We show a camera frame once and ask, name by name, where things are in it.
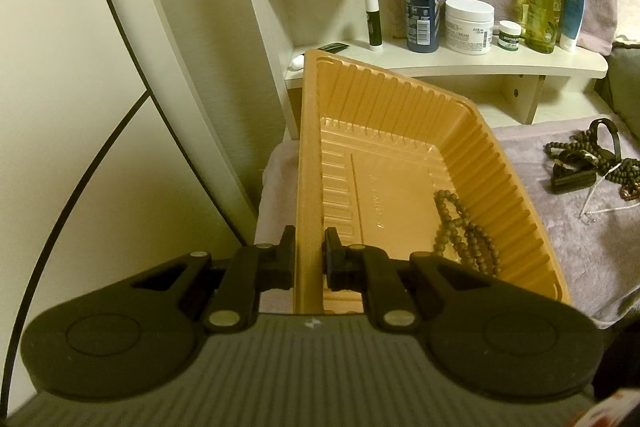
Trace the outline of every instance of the orange plastic tray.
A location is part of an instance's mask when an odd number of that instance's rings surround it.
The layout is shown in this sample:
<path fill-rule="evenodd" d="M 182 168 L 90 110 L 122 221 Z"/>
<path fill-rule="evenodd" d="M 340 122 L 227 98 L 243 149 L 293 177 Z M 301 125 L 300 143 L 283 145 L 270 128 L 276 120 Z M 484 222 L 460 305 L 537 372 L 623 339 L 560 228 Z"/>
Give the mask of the orange plastic tray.
<path fill-rule="evenodd" d="M 494 240 L 500 279 L 571 304 L 544 226 L 472 102 L 319 51 L 305 54 L 303 85 L 295 312 L 362 309 L 359 294 L 323 287 L 325 228 L 344 245 L 373 245 L 395 259 L 431 252 L 441 188 Z M 451 245 L 445 256 L 459 259 Z"/>

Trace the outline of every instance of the wooden bead bracelet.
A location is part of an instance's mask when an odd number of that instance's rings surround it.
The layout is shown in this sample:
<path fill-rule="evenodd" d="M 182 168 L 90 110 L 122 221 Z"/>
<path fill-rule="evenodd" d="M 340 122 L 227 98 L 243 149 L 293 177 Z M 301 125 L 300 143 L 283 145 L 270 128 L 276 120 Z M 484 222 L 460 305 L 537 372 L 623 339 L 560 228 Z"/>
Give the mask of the wooden bead bracelet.
<path fill-rule="evenodd" d="M 454 250 L 462 259 L 462 264 L 480 271 L 485 275 L 493 275 L 496 277 L 500 272 L 500 256 L 494 247 L 494 242 L 487 235 L 482 227 L 476 225 L 469 219 L 469 212 L 460 198 L 450 190 L 438 190 L 435 194 L 435 202 L 440 219 L 442 220 L 442 228 L 438 230 L 436 242 L 433 247 L 433 254 L 443 256 L 447 243 L 453 244 Z M 457 218 L 452 218 L 449 214 L 446 201 L 450 201 L 456 207 L 458 213 Z M 460 237 L 458 229 L 464 229 L 465 240 Z M 486 249 L 491 256 L 494 268 L 491 270 L 484 259 L 484 254 L 480 249 L 479 239 L 486 245 Z"/>

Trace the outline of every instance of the black circular pad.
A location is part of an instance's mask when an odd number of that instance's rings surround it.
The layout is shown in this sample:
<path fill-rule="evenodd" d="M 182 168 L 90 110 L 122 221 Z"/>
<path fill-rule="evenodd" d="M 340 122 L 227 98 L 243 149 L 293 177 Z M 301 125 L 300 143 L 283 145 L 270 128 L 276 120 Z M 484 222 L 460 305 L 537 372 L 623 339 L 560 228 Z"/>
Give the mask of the black circular pad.
<path fill-rule="evenodd" d="M 164 292 L 106 288 L 39 315 L 25 330 L 21 353 L 37 389 L 117 399 L 179 374 L 202 335 Z"/>
<path fill-rule="evenodd" d="M 428 335 L 436 362 L 465 387 L 500 399 L 577 393 L 602 353 L 593 323 L 561 303 L 513 290 L 450 296 Z"/>
<path fill-rule="evenodd" d="M 140 340 L 140 325 L 129 317 L 99 314 L 80 319 L 71 326 L 66 341 L 85 355 L 108 357 L 124 353 Z"/>

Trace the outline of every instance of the white cap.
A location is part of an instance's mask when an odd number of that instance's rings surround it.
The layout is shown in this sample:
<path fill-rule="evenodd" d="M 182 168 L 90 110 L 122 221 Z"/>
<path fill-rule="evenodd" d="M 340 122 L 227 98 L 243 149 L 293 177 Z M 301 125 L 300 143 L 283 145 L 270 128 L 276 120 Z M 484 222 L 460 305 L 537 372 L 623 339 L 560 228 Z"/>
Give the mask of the white cap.
<path fill-rule="evenodd" d="M 501 32 L 506 33 L 507 35 L 513 35 L 514 37 L 519 37 L 522 33 L 522 26 L 517 22 L 500 21 L 499 28 Z"/>
<path fill-rule="evenodd" d="M 378 0 L 364 0 L 364 9 L 368 12 L 380 11 L 380 4 Z"/>
<path fill-rule="evenodd" d="M 469 22 L 494 22 L 494 7 L 478 0 L 447 0 L 445 14 Z"/>
<path fill-rule="evenodd" d="M 560 47 L 566 52 L 574 53 L 575 45 L 578 43 L 578 39 L 572 39 L 565 34 L 560 35 Z"/>
<path fill-rule="evenodd" d="M 291 59 L 291 65 L 289 66 L 292 70 L 298 71 L 305 67 L 305 55 L 296 55 Z"/>

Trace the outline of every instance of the black mount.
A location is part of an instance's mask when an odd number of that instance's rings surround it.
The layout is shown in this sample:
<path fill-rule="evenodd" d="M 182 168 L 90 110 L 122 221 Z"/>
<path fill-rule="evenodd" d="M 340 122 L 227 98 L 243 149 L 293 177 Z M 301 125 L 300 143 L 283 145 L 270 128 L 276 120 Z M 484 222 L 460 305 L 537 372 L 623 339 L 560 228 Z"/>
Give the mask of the black mount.
<path fill-rule="evenodd" d="M 380 248 L 324 236 L 334 291 L 362 293 L 376 328 L 405 331 L 454 381 L 501 400 L 548 401 L 590 383 L 603 344 L 591 319 L 560 302 L 442 257 L 392 261 Z"/>
<path fill-rule="evenodd" d="M 251 327 L 260 292 L 292 287 L 294 236 L 287 227 L 279 245 L 244 247 L 222 261 L 193 252 L 44 312 L 22 338 L 31 380 L 88 401 L 166 383 L 207 336 Z M 329 288 L 360 292 L 373 327 L 415 337 L 443 373 L 476 393 L 560 399 L 590 383 L 600 362 L 600 332 L 585 315 L 442 257 L 391 260 L 380 248 L 344 247 L 327 229 L 324 260 Z"/>
<path fill-rule="evenodd" d="M 26 328 L 21 354 L 36 388 L 73 399 L 144 393 L 183 371 L 207 333 L 251 326 L 260 292 L 290 289 L 295 228 L 279 245 L 231 259 L 193 252 L 60 304 Z"/>

